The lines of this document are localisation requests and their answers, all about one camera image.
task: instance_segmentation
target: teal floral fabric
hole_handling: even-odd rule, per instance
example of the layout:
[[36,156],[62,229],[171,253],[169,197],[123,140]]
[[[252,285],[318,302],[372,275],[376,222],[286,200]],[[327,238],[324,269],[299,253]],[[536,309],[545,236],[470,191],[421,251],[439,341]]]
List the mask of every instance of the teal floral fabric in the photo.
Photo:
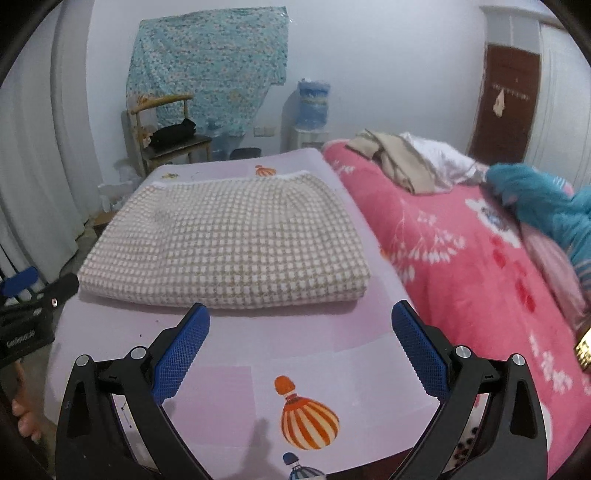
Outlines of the teal floral fabric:
[[[251,126],[271,85],[287,75],[285,7],[204,10],[143,20],[127,80],[128,103],[191,93],[191,119],[205,131],[214,119],[233,136]],[[181,103],[157,109],[158,126],[179,123]]]

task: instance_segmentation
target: beige cloth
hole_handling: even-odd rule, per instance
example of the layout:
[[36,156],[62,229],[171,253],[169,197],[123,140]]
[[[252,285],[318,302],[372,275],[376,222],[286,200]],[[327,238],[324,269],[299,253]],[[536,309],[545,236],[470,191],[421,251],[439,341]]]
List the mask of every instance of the beige cloth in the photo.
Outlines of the beige cloth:
[[78,274],[112,299],[227,309],[357,300],[369,276],[347,211],[308,172],[148,185]]
[[390,180],[410,193],[437,193],[432,166],[399,136],[364,130],[347,146],[369,160],[376,160]]

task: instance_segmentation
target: wooden chair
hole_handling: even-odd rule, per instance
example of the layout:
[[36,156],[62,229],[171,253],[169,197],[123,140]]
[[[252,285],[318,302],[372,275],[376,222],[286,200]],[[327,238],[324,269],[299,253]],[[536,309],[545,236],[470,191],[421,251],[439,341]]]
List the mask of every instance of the wooden chair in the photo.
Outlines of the wooden chair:
[[191,153],[199,148],[205,148],[207,153],[207,161],[211,160],[210,146],[212,139],[205,135],[193,135],[191,138],[166,148],[164,150],[156,152],[152,147],[144,147],[144,139],[142,137],[142,124],[139,118],[140,112],[151,108],[156,108],[162,105],[168,105],[169,103],[182,102],[184,117],[189,118],[189,107],[187,105],[188,100],[192,100],[193,95],[165,95],[159,98],[152,98],[141,105],[129,110],[130,115],[135,115],[135,121],[137,123],[137,137],[136,140],[139,144],[139,152],[141,156],[142,165],[147,174],[150,174],[154,169],[160,165],[164,165],[166,162],[173,158],[187,154],[189,156],[189,162],[193,163]]

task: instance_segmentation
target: black bag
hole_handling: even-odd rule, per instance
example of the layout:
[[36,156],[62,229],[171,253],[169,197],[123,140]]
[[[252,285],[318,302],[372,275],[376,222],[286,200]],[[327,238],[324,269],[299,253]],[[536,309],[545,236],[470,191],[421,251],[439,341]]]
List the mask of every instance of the black bag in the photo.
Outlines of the black bag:
[[183,123],[156,130],[150,139],[150,147],[156,152],[173,147],[195,134],[195,123],[186,118]]

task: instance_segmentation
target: hot air balloon print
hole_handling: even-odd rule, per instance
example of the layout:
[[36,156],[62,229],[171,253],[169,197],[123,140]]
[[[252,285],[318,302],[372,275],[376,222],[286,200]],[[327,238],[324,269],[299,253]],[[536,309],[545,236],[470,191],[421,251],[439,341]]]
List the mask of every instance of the hot air balloon print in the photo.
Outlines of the hot air balloon print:
[[262,165],[256,165],[255,168],[255,175],[257,177],[272,177],[277,173],[276,169],[263,167]]
[[326,480],[326,474],[316,468],[301,466],[300,459],[295,453],[287,452],[283,456],[283,462],[291,467],[291,473],[288,480],[302,480],[304,478],[319,478]]
[[275,390],[285,397],[281,432],[287,442],[302,450],[320,450],[334,442],[339,434],[339,418],[331,409],[299,397],[288,377],[277,377]]

